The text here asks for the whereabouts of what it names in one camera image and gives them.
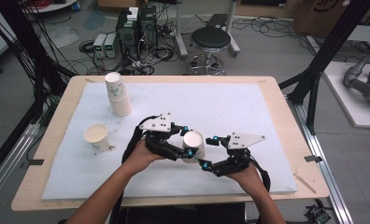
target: floor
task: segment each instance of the floor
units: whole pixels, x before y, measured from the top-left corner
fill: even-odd
[[[78,45],[82,41],[94,39],[99,32],[115,31],[117,13],[101,13],[95,7],[95,2],[91,0],[82,3],[84,5],[80,12],[66,8],[43,14],[41,18],[53,27],[68,26],[72,29],[72,33],[75,32],[79,36],[77,42],[60,48],[60,51],[80,74],[90,74],[95,71],[91,69],[93,65],[84,53],[78,51]],[[200,17],[204,21],[209,18],[203,15]],[[292,36],[269,37],[267,35],[283,36],[283,33],[270,31],[263,35],[258,29],[253,30],[245,23],[242,20],[237,21],[232,30],[232,35],[241,48],[241,53],[235,58],[229,51],[217,54],[225,63],[227,76],[272,76],[279,83],[299,74],[312,61],[313,55],[310,49],[305,48],[306,42],[293,33],[291,33]],[[178,59],[170,63],[158,63],[154,65],[153,75],[183,75],[187,72],[189,60],[200,53],[198,49],[189,47],[190,36],[187,34],[190,34],[196,27],[203,27],[204,24],[194,16],[184,17],[182,24],[184,28],[187,26],[189,28],[182,32],[189,57],[183,61]],[[279,27],[285,27],[287,24],[282,21]],[[335,60],[357,61],[352,56],[361,57],[363,53],[353,46],[361,47],[357,43],[347,43]],[[106,60],[105,65],[110,67],[113,66],[110,64],[116,62]],[[0,146],[2,146],[33,102],[33,87],[13,54],[7,52],[2,55],[0,65],[4,69],[4,72],[0,74]],[[283,90],[283,93],[291,92],[292,88]],[[44,127],[36,138],[42,135],[43,130]],[[353,222],[370,223],[370,129],[351,126],[324,78],[320,81],[316,133]],[[29,157],[32,158],[36,148],[37,143],[30,148]],[[0,190],[0,223],[57,223],[62,218],[70,217],[74,210],[26,213],[11,210],[10,204],[26,173],[26,169],[21,168],[24,162],[26,162],[25,156]],[[277,204],[287,220],[306,221],[305,206],[313,203],[313,201],[296,203],[282,201]],[[257,215],[252,205],[248,204],[247,214],[249,218],[256,218]],[[334,218],[329,221],[329,223],[336,222]]]

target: black stool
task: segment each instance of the black stool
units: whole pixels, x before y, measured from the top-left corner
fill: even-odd
[[[223,62],[213,52],[226,50],[231,43],[231,37],[220,28],[203,27],[192,33],[191,42],[197,49],[206,54],[193,57],[188,68],[188,74],[193,71],[197,75],[226,75]]]

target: person's right arm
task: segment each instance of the person's right arm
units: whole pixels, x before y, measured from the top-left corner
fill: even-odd
[[[263,185],[258,172],[253,165],[249,165],[242,172],[227,175],[235,180],[240,187],[253,199],[258,208],[262,223],[285,223],[276,204]]]

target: paper cup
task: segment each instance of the paper cup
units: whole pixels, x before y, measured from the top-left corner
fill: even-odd
[[[203,135],[201,135],[197,131],[189,131],[185,133],[183,143],[183,148],[185,147],[197,147],[199,148],[193,158],[182,158],[183,161],[190,163],[190,162],[198,162],[197,159],[203,159],[206,155],[205,153],[205,143],[203,139]]]
[[[111,72],[106,74],[107,94],[109,100],[120,100],[127,95],[127,90],[121,81],[121,74]]]
[[[109,149],[108,130],[104,124],[90,126],[83,134],[83,137],[86,142],[90,143],[99,152]]]
[[[126,94],[126,96],[120,100],[109,99],[109,102],[111,104],[113,114],[118,117],[123,118],[132,113],[133,108],[132,104],[130,103],[129,94]]]

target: box logo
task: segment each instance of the box logo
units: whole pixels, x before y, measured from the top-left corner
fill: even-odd
[[[318,0],[314,5],[313,11],[315,12],[327,12],[336,7],[339,0]]]

